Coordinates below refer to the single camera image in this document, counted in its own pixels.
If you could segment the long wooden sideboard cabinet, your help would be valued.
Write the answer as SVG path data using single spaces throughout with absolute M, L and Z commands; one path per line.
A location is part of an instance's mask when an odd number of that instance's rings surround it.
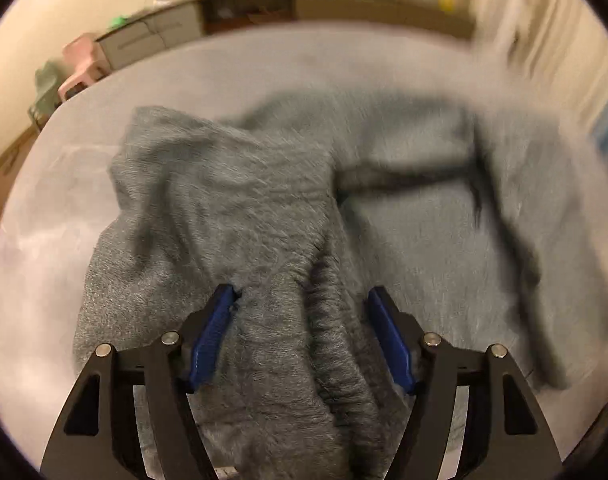
M 369 22 L 470 40 L 470 14 L 417 0 L 180 0 L 142 12 L 99 36 L 112 70 L 219 32 L 296 21 Z

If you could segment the grey knitted garment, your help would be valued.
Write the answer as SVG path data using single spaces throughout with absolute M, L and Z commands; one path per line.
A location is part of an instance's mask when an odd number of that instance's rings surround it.
M 373 286 L 558 388 L 608 341 L 608 285 L 552 118 L 363 90 L 215 122 L 141 107 L 110 174 L 120 212 L 90 260 L 74 358 L 148 344 L 234 286 L 191 406 L 245 478 L 384 476 L 409 402 L 367 323 Z

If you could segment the pink plastic chair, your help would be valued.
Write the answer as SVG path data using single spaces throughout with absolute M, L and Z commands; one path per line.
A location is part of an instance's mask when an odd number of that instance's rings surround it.
M 63 61 L 72 70 L 60 84 L 58 93 L 65 102 L 110 74 L 95 36 L 83 34 L 62 50 Z

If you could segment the blue and white curtain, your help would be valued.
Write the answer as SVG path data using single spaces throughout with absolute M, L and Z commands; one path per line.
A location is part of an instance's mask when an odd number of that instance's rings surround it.
M 475 42 L 576 118 L 608 111 L 608 33 L 587 0 L 470 0 Z

